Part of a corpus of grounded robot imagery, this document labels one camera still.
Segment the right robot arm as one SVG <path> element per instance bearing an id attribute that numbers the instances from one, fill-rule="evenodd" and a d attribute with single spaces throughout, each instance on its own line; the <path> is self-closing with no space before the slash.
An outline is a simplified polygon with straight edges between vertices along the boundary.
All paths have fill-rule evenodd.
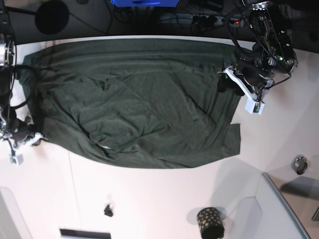
<path id="1" fill-rule="evenodd" d="M 35 131 L 35 125 L 30 124 L 30 117 L 22 121 L 16 116 L 16 110 L 27 105 L 31 95 L 17 106 L 10 104 L 18 71 L 28 70 L 35 74 L 31 67 L 18 65 L 16 62 L 16 37 L 11 25 L 10 10 L 11 8 L 5 6 L 2 0 L 0 2 L 0 138 L 9 143 L 10 158 L 17 159 L 25 147 L 36 145 L 44 136 Z"/>

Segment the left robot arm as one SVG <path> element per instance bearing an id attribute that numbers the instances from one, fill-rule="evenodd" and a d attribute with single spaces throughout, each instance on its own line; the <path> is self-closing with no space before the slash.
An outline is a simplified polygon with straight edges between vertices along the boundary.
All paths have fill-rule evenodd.
<path id="1" fill-rule="evenodd" d="M 251 51 L 241 47 L 232 33 L 235 16 L 245 21 L 256 40 Z M 298 62 L 284 20 L 273 0 L 245 0 L 225 17 L 224 25 L 235 46 L 236 61 L 225 67 L 223 73 L 254 103 L 261 104 L 267 92 L 276 86 L 276 74 L 290 78 Z"/>

